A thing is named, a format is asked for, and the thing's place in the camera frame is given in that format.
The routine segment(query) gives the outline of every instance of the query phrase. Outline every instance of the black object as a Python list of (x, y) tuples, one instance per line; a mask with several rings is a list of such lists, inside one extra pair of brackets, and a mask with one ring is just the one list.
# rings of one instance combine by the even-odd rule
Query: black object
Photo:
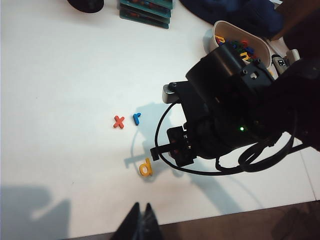
[(67, 0), (75, 9), (93, 14), (99, 12), (104, 6), (104, 0)]
[[(237, 52), (224, 44), (201, 59), (187, 74), (188, 81), (170, 83), (178, 98), (163, 114), (155, 134), (153, 160), (159, 157), (171, 167), (200, 175), (229, 175), (267, 169), (287, 154), (312, 146), (320, 150), (320, 60), (299, 60), (276, 81), (259, 59), (245, 65)], [(161, 122), (174, 104), (181, 104), (186, 123), (168, 129), (170, 144), (159, 146)], [(283, 132), (291, 138), (276, 154), (252, 163)], [(293, 147), (294, 137), (303, 144)], [(220, 166), (220, 157), (250, 144), (239, 165)], [(164, 158), (169, 152), (176, 165)], [(194, 171), (183, 166), (196, 156), (216, 158), (218, 172)]]
[(280, 55), (273, 54), (271, 56), (271, 59), (272, 59), (272, 64), (274, 65), (276, 72), (278, 73), (279, 76), (287, 70), (288, 66), (285, 60)]
[(162, 240), (158, 221), (150, 203), (145, 211), (140, 212), (139, 203), (136, 202), (125, 217), (111, 240)]
[[(291, 28), (284, 36), (284, 42), (289, 49), (298, 49), (301, 58), (315, 58), (320, 56), (320, 31), (315, 23), (320, 21), (320, 9), (315, 10), (304, 20)], [(301, 36), (308, 36), (308, 41), (301, 40)]]

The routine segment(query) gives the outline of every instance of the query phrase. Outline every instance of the red letter x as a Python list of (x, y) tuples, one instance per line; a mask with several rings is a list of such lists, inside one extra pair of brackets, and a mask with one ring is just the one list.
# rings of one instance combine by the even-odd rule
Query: red letter x
[(123, 120), (125, 120), (125, 117), (121, 117), (119, 118), (117, 115), (114, 117), (115, 120), (115, 124), (113, 125), (114, 128), (116, 127), (120, 127), (121, 129), (123, 129), (125, 127), (125, 125), (122, 123)]

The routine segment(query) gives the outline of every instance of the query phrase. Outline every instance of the blue fabric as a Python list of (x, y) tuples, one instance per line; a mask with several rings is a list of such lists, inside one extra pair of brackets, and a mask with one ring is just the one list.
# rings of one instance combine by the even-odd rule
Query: blue fabric
[(260, 37), (277, 34), (284, 24), (269, 0), (180, 0), (192, 13), (214, 24), (224, 20)]

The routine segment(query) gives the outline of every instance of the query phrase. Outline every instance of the black round object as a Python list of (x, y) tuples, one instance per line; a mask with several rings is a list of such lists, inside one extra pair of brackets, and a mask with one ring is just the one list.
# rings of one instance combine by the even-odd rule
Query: black round object
[(104, 6), (104, 0), (67, 0), (75, 9), (93, 14), (99, 12)]

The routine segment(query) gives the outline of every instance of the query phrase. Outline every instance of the brown floor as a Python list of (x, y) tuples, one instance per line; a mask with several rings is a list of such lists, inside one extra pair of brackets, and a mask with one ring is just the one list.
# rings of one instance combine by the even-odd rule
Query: brown floor
[[(160, 229), (165, 240), (320, 240), (320, 201), (166, 224)], [(109, 240), (112, 235), (73, 240)]]

